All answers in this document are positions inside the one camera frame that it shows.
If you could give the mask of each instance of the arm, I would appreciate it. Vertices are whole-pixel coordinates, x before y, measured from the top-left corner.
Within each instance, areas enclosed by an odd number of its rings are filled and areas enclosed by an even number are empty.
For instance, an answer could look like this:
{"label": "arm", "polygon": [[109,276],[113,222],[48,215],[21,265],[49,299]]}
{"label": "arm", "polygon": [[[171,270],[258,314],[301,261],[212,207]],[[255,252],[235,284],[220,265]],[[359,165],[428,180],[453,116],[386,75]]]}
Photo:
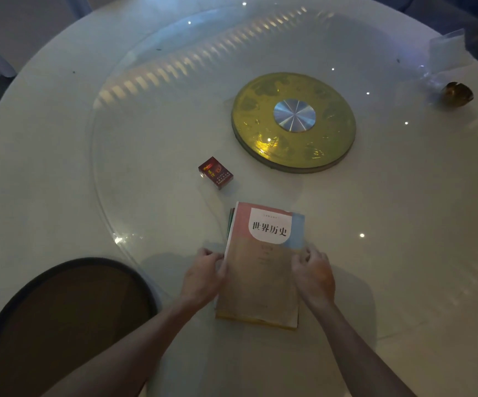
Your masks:
{"label": "arm", "polygon": [[226,279],[222,254],[199,250],[184,277],[180,296],[148,322],[70,373],[43,397],[136,396],[182,327]]}
{"label": "arm", "polygon": [[308,255],[292,257],[292,273],[298,291],[323,328],[353,397],[415,394],[365,343],[334,303],[335,280],[325,253],[307,249]]}

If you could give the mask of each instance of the white table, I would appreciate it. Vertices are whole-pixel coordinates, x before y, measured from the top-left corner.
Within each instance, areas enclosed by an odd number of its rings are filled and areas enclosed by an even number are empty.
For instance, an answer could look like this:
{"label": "white table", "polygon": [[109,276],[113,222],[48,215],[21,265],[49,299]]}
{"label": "white table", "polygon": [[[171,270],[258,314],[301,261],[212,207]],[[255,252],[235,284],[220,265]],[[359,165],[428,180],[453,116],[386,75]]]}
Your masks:
{"label": "white table", "polygon": [[[306,215],[342,311],[416,393],[478,395],[478,63],[448,74],[475,99],[444,112],[416,71],[433,30],[370,0],[254,3],[120,0],[24,67],[0,103],[0,310],[83,256],[135,266],[167,303],[196,248],[223,247],[227,210],[245,200]],[[212,37],[245,24],[260,31],[240,29],[244,45],[233,31]],[[189,31],[212,53],[205,66],[179,60]],[[281,70],[315,76],[352,106],[357,137],[338,166],[281,173],[236,142],[236,92]],[[212,155],[235,175],[220,193],[196,171]],[[179,334],[152,395],[344,395],[306,308],[297,332],[212,314]]]}

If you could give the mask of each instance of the book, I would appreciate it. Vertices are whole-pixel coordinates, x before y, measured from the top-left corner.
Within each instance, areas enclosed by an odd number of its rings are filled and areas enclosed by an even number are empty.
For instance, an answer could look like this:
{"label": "book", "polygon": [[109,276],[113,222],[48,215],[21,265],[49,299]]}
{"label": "book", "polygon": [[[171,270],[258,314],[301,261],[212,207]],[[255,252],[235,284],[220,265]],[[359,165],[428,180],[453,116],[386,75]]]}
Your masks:
{"label": "book", "polygon": [[229,280],[217,299],[217,318],[298,327],[290,259],[303,246],[304,223],[298,213],[237,202],[230,211]]}

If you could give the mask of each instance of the textbook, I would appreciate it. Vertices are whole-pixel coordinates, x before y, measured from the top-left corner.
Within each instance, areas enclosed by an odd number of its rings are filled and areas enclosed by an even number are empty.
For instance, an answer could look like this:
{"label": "textbook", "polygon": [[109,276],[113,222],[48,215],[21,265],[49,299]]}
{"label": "textbook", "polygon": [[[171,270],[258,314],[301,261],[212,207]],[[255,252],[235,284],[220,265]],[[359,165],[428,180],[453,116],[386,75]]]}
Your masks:
{"label": "textbook", "polygon": [[304,223],[298,213],[237,202],[225,251],[229,280],[216,303],[217,318],[298,327],[290,258],[303,246]]}

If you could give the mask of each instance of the hand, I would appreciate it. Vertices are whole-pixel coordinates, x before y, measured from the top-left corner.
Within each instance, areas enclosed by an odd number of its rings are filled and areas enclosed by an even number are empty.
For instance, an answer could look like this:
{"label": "hand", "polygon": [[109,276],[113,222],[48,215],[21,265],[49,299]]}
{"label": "hand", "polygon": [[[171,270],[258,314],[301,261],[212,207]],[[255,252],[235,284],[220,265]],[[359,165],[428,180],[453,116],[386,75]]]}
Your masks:
{"label": "hand", "polygon": [[186,272],[180,298],[187,301],[196,310],[201,309],[214,299],[224,285],[228,266],[222,260],[223,257],[222,253],[200,248],[193,266]]}
{"label": "hand", "polygon": [[305,249],[306,254],[292,256],[292,274],[298,292],[309,308],[334,303],[335,278],[325,253],[314,246]]}

